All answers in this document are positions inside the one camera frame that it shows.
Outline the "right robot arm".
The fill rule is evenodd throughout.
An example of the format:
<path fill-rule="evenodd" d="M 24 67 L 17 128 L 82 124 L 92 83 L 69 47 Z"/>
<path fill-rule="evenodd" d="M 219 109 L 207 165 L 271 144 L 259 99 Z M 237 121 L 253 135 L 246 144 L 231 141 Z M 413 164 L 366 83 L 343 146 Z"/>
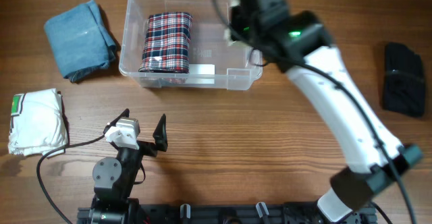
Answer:
<path fill-rule="evenodd" d="M 328 223 L 341 223 L 421 159 L 379 120 L 348 73 L 340 50 L 311 11 L 292 14 L 286 0 L 229 0 L 229 37 L 260 51 L 310 101 L 346 160 L 317 201 Z"/>

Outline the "red plaid shirt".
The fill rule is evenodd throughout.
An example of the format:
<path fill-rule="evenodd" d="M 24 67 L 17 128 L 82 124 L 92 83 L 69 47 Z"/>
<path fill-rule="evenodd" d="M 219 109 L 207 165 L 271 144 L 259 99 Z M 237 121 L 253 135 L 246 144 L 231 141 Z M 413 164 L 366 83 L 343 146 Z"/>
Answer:
<path fill-rule="evenodd" d="M 140 72 L 187 74 L 193 17 L 188 12 L 148 17 Z"/>

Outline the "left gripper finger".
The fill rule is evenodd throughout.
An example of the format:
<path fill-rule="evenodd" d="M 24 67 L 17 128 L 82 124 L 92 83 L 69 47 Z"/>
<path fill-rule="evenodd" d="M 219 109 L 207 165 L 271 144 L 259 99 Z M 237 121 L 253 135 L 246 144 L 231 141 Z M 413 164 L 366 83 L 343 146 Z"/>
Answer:
<path fill-rule="evenodd" d="M 166 152 L 168 148 L 167 132 L 166 132 L 166 115 L 163 114 L 153 132 L 155 145 L 158 151 Z"/>
<path fill-rule="evenodd" d="M 117 116 L 113 121 L 109 122 L 105 127 L 109 128 L 112 126 L 115 126 L 116 123 L 122 118 L 122 117 L 129 117 L 130 115 L 130 110 L 129 109 L 125 109 L 119 116 Z"/>

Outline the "black knit garment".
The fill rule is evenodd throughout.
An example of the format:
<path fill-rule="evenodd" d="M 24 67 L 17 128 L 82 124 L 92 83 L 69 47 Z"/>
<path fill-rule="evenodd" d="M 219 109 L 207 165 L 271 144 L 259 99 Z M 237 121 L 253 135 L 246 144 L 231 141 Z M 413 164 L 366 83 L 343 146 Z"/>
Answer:
<path fill-rule="evenodd" d="M 426 80 L 423 61 L 401 43 L 385 46 L 382 105 L 385 110 L 410 117 L 425 114 Z"/>

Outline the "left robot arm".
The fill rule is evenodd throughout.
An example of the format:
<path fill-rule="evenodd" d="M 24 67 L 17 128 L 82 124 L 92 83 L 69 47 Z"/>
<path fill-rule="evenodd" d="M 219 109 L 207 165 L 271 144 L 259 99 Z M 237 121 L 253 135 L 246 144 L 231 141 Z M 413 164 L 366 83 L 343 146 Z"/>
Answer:
<path fill-rule="evenodd" d="M 150 217 L 131 198 L 132 188 L 140 182 L 136 180 L 139 171 L 144 169 L 145 156 L 156 157 L 159 151 L 168 147 L 166 115 L 162 115 L 155 131 L 153 142 L 138 139 L 140 126 L 137 119 L 129 117 L 126 109 L 108 123 L 103 136 L 116 150 L 116 157 L 105 157 L 94 166 L 94 198 L 86 223 L 150 223 Z"/>

